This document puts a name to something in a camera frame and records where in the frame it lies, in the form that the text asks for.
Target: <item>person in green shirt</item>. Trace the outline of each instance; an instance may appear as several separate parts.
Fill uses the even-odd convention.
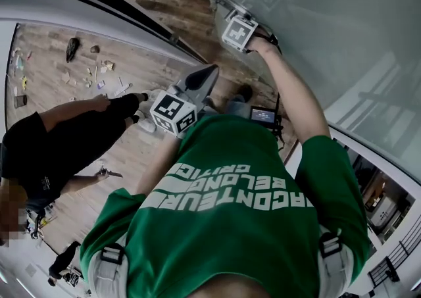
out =
[[[136,194],[109,195],[80,249],[85,278],[93,255],[126,234],[129,298],[327,297],[326,230],[351,267],[340,292],[358,276],[368,237],[347,153],[276,47],[261,37],[247,47],[267,63],[303,146],[295,179],[266,128],[229,114],[203,117],[183,140],[165,136]]]

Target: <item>white backpack strap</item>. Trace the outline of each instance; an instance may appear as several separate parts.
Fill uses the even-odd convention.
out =
[[[127,274],[129,262],[124,254],[124,234],[116,243],[96,252],[90,262],[87,279],[95,298],[127,298]]]
[[[317,255],[320,278],[319,298],[338,298],[351,285],[354,254],[339,241],[337,235],[320,226],[319,251]]]

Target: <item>small screen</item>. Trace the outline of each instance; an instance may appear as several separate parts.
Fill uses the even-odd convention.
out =
[[[275,112],[252,109],[251,120],[256,120],[258,122],[268,122],[273,124],[275,122]]]

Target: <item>frosted glass panel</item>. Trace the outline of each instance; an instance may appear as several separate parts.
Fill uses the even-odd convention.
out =
[[[274,31],[333,125],[421,180],[421,0],[232,1]]]

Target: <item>green t-shirt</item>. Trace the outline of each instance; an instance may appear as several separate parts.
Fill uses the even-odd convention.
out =
[[[294,180],[266,128],[212,116],[190,129],[147,198],[110,194],[82,244],[82,272],[87,278],[91,256],[128,232],[129,298],[186,297],[223,273],[253,278],[272,297],[317,297],[319,224],[341,228],[355,278],[368,238],[345,150],[328,137],[309,139]]]

